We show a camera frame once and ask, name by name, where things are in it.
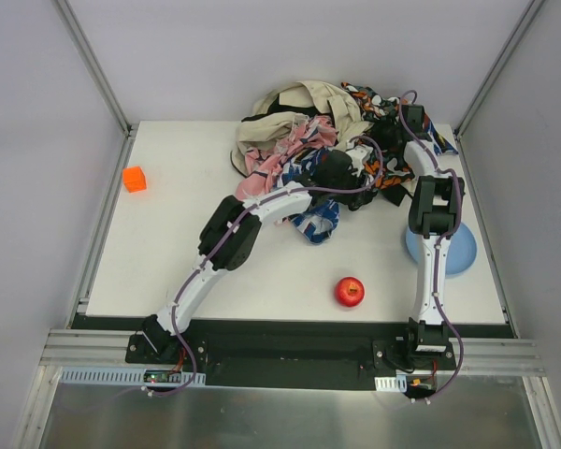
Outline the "orange grey patterned cloth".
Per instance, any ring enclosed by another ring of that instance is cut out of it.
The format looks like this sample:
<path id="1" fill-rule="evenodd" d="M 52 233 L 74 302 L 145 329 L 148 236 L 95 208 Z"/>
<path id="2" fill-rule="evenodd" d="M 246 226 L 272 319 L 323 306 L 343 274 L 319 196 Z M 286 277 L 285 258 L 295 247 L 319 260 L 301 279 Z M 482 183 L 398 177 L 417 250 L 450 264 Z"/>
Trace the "orange grey patterned cloth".
<path id="1" fill-rule="evenodd" d="M 405 145 L 410 135 L 399 122 L 400 98 L 383 98 L 369 87 L 353 85 L 346 81 L 343 81 L 340 87 L 355 100 L 361 109 L 363 121 L 371 123 L 371 127 L 364 135 L 379 145 L 382 154 L 382 178 L 374 188 L 361 194 L 361 200 L 366 204 L 380 193 L 393 205 L 400 206 L 406 195 L 411 196 L 406 184 L 415 180 L 415 175 L 404 158 Z M 457 154 L 454 145 L 439 133 L 424 107 L 421 108 L 424 111 L 421 127 L 416 128 L 416 123 L 408 123 L 410 129 L 419 139 L 431 142 L 426 145 L 433 149 L 436 156 L 446 153 Z M 372 150 L 372 154 L 364 164 L 364 170 L 368 177 L 374 178 L 378 168 L 378 158 Z"/>

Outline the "pink cloth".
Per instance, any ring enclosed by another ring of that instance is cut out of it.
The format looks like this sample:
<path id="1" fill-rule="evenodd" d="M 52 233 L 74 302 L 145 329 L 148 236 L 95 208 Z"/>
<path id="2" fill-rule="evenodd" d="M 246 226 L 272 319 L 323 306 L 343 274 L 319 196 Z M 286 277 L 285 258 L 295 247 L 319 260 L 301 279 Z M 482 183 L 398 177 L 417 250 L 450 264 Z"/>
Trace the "pink cloth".
<path id="1" fill-rule="evenodd" d="M 306 148 L 332 147 L 337 136 L 327 115 L 282 112 L 241 123 L 231 161 L 245 179 L 237 186 L 235 197 L 244 200 L 271 192 L 291 156 Z"/>

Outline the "beige cloth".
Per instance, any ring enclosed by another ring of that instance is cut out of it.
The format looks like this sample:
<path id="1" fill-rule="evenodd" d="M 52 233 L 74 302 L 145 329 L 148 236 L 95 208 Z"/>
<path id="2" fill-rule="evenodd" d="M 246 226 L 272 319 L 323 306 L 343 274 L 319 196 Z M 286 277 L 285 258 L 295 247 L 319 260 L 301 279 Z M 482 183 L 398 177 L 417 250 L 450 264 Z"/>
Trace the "beige cloth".
<path id="1" fill-rule="evenodd" d="M 252 114 L 242 119 L 236 131 L 231 164 L 246 176 L 249 149 L 268 151 L 292 129 L 316 116 L 328 118 L 337 131 L 336 146 L 344 151 L 351 138 L 364 134 L 371 123 L 362 118 L 356 101 L 338 86 L 319 80 L 301 80 L 276 89 L 260 99 Z"/>

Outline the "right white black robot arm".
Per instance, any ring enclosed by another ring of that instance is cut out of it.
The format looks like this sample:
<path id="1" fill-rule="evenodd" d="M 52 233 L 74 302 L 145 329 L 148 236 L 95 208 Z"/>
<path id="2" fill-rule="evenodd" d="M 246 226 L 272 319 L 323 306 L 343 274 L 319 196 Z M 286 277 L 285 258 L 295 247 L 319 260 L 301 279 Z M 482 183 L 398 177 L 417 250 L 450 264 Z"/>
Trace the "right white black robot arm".
<path id="1" fill-rule="evenodd" d="M 411 370 L 416 359 L 439 358 L 453 350 L 449 341 L 450 322 L 444 297 L 447 258 L 453 235 L 462 218 L 465 182 L 456 173 L 439 166 L 431 143 L 423 139 L 424 108 L 399 107 L 403 129 L 404 159 L 417 177 L 408 215 L 408 230 L 418 244 L 416 298 L 403 337 L 387 347 L 396 363 Z"/>

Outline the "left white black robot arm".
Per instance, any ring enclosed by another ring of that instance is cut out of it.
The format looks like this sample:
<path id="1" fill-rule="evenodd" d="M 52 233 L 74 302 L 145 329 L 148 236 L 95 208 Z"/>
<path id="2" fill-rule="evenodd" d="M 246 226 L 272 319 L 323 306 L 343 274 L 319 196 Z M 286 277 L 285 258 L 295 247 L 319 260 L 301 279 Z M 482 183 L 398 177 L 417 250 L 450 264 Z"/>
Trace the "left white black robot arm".
<path id="1" fill-rule="evenodd" d="M 182 362 L 192 353 L 183 333 L 197 308 L 223 276 L 247 261 L 263 227 L 288 220 L 322 242 L 328 233 L 309 218 L 339 204 L 361 207 L 382 172 L 381 149 L 374 141 L 346 152 L 311 150 L 281 166 L 270 192 L 225 197 L 199 235 L 191 274 L 168 304 L 144 319 L 137 350 L 157 363 Z"/>

